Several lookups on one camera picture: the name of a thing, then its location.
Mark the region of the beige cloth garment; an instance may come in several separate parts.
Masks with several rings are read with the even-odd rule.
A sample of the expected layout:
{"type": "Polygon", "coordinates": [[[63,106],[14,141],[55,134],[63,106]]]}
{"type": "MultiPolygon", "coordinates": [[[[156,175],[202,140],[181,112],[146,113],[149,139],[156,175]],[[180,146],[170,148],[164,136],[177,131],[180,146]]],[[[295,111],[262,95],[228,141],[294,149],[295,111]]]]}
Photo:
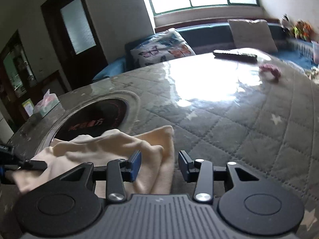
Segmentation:
{"type": "Polygon", "coordinates": [[[168,194],[174,175],[174,129],[162,126],[152,131],[130,136],[118,129],[93,138],[80,135],[71,141],[53,139],[49,147],[34,160],[45,161],[45,171],[17,170],[13,179],[22,194],[27,193],[84,162],[96,167],[109,161],[128,159],[134,151],[141,151],[142,164],[137,179],[124,185],[127,195],[168,194]]]}

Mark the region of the round induction cooktop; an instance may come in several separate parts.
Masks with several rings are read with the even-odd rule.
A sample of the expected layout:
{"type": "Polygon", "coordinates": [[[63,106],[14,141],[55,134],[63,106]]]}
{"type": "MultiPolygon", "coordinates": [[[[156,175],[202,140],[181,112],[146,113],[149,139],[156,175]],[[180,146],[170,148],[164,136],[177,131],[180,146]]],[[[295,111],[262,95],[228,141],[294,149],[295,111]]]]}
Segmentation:
{"type": "Polygon", "coordinates": [[[48,147],[53,139],[70,141],[79,135],[97,137],[105,131],[128,132],[140,110],[141,100],[131,91],[120,90],[85,101],[66,111],[40,142],[36,153],[48,147]]]}

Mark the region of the orange yellow plush toy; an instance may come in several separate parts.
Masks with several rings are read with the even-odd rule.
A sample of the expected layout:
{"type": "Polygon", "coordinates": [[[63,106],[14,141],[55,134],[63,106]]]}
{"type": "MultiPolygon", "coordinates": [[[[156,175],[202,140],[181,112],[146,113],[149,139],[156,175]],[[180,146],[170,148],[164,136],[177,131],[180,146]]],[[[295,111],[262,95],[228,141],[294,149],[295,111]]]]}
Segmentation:
{"type": "Polygon", "coordinates": [[[311,41],[312,27],[309,23],[298,20],[293,26],[293,33],[296,39],[311,41]]]}

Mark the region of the dark teal sofa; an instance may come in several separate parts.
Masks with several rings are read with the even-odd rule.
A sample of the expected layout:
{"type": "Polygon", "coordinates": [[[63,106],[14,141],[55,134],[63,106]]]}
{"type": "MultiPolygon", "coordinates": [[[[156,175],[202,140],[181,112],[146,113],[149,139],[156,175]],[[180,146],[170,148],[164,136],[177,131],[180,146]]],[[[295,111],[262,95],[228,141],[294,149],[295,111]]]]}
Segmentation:
{"type": "MultiPolygon", "coordinates": [[[[290,38],[279,24],[268,23],[271,35],[278,52],[273,55],[281,60],[293,62],[305,70],[317,66],[313,61],[313,47],[311,42],[290,38]]],[[[228,23],[204,24],[177,29],[197,55],[210,53],[214,50],[230,50],[235,48],[234,40],[228,23]]],[[[124,46],[126,59],[125,72],[136,69],[130,50],[153,35],[129,42],[124,46]]]]}

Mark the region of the pink tissue box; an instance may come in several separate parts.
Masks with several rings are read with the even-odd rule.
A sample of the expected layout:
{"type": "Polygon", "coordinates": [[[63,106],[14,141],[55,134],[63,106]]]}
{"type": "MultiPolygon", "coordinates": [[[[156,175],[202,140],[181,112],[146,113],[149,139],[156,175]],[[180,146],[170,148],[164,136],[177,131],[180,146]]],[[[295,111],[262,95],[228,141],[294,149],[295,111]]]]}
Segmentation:
{"type": "Polygon", "coordinates": [[[44,94],[43,99],[39,101],[33,109],[33,114],[38,114],[44,118],[55,106],[60,103],[55,93],[50,93],[50,89],[44,94]]]}

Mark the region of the pink hair scrunchie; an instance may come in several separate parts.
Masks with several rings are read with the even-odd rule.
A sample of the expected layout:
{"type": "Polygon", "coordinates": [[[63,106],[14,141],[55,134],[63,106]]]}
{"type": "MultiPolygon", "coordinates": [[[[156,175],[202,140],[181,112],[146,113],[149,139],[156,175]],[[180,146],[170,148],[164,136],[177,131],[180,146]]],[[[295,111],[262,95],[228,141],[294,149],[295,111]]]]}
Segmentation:
{"type": "Polygon", "coordinates": [[[271,73],[276,81],[279,81],[281,77],[281,71],[276,65],[262,64],[259,66],[259,69],[260,69],[260,72],[262,73],[266,73],[266,72],[271,73]]]}

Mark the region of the dark wooden glass cabinet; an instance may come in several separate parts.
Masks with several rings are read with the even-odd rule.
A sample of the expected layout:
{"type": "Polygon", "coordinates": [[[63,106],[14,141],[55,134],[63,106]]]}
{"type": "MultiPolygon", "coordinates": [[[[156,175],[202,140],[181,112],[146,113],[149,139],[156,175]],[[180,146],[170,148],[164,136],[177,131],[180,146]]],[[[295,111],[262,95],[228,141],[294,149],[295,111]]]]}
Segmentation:
{"type": "Polygon", "coordinates": [[[23,103],[31,100],[38,103],[47,89],[58,96],[68,89],[58,70],[42,80],[38,80],[31,69],[16,31],[1,51],[1,102],[10,118],[9,123],[21,126],[29,118],[23,103]]]}

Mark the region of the butterfly print pillow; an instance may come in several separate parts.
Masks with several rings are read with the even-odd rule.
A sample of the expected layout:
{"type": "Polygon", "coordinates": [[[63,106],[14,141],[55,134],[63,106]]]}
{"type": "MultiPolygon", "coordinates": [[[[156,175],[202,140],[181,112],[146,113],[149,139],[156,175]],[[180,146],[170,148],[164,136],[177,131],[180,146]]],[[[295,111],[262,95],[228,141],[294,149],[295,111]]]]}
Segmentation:
{"type": "Polygon", "coordinates": [[[130,54],[136,68],[196,55],[174,28],[143,41],[130,50],[130,54]]]}

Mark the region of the white plush toy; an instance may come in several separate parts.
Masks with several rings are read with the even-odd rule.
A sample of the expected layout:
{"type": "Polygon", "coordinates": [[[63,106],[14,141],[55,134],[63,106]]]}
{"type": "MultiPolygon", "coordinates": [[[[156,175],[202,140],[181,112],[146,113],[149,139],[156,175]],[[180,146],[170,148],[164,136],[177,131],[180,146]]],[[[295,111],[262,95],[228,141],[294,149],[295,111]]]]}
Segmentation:
{"type": "Polygon", "coordinates": [[[291,23],[290,23],[290,20],[289,20],[287,14],[284,14],[282,16],[282,18],[280,19],[280,24],[281,24],[281,27],[283,28],[285,34],[289,36],[290,29],[291,29],[291,23]]]}

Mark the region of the grey quilted star tablecloth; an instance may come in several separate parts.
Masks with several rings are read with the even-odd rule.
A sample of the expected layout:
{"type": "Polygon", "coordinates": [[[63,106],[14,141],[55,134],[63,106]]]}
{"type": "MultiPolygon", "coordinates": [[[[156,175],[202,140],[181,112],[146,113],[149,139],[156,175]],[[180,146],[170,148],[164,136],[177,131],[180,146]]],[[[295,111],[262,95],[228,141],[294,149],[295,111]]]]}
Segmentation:
{"type": "Polygon", "coordinates": [[[44,118],[32,116],[6,145],[34,160],[66,111],[120,90],[140,110],[130,136],[174,129],[174,175],[168,194],[131,194],[107,203],[105,181],[84,162],[22,194],[1,184],[3,238],[318,238],[318,86],[294,67],[256,49],[257,63],[212,53],[132,70],[76,89],[44,118]],[[260,72],[276,65],[279,81],[260,72]],[[226,167],[213,203],[192,200],[179,151],[226,167]]]}

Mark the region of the grey plain pillow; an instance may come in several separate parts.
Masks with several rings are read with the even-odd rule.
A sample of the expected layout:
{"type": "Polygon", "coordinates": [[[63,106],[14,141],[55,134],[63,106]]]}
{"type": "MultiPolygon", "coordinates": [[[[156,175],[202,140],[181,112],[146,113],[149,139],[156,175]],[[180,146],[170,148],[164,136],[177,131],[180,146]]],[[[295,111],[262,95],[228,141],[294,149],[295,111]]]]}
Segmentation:
{"type": "Polygon", "coordinates": [[[266,53],[277,52],[266,20],[228,20],[236,48],[258,49],[266,53]]]}

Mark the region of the black remote control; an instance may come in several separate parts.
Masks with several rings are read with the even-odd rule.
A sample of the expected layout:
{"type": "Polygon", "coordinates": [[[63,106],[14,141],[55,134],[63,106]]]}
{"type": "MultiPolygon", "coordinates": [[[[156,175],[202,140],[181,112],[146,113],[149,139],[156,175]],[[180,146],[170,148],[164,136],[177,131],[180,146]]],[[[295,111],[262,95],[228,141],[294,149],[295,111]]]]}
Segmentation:
{"type": "Polygon", "coordinates": [[[257,56],[254,54],[232,52],[230,50],[214,50],[213,55],[218,59],[238,61],[244,63],[257,63],[257,56]]]}

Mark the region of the blue cushion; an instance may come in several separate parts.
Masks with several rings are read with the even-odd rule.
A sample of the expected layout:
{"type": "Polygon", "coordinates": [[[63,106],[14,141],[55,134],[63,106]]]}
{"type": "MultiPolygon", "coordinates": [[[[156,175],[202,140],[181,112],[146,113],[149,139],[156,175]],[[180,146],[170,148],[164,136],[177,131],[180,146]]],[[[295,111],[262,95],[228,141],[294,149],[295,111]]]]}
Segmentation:
{"type": "Polygon", "coordinates": [[[92,82],[98,82],[103,79],[107,79],[125,72],[126,59],[125,57],[117,58],[114,62],[105,67],[92,79],[92,82]]]}

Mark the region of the dark door frosted glass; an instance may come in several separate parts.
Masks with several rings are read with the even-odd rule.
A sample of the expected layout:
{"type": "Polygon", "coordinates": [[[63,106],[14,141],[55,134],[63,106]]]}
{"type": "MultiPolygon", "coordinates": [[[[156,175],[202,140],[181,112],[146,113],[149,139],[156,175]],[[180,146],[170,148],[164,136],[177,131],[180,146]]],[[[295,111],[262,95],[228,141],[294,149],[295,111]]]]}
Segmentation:
{"type": "Polygon", "coordinates": [[[75,90],[91,84],[108,62],[85,0],[47,0],[41,10],[71,88],[75,90]]]}

